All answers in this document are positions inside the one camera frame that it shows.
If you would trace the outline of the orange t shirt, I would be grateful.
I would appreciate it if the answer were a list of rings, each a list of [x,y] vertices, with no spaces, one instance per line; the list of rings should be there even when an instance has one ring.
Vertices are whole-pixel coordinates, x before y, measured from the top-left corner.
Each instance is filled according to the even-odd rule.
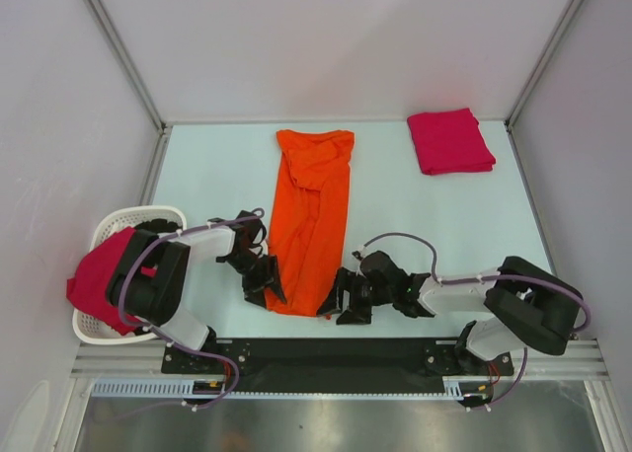
[[[277,258],[285,300],[267,289],[266,308],[315,317],[342,264],[355,134],[283,129],[276,141],[281,159],[269,249]]]

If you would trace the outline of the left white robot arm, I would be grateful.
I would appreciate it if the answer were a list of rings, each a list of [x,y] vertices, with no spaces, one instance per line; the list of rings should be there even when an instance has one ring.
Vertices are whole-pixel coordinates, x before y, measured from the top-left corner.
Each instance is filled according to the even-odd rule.
[[[247,302],[264,307],[270,292],[286,303],[277,257],[269,253],[264,215],[257,207],[232,220],[212,218],[164,235],[135,229],[106,288],[106,300],[125,325],[180,348],[194,371],[211,370],[218,360],[216,332],[185,306],[187,271],[206,260],[228,264],[241,276]]]

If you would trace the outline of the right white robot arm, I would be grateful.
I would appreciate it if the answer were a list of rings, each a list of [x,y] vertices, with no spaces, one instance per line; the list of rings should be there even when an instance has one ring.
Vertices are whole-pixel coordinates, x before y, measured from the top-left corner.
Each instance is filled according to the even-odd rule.
[[[382,251],[341,267],[319,307],[339,325],[368,325],[372,310],[390,305],[411,319],[473,313],[452,358],[461,373],[477,375],[499,355],[531,348],[560,356],[575,328],[583,297],[572,286],[520,257],[464,278],[408,273]]]

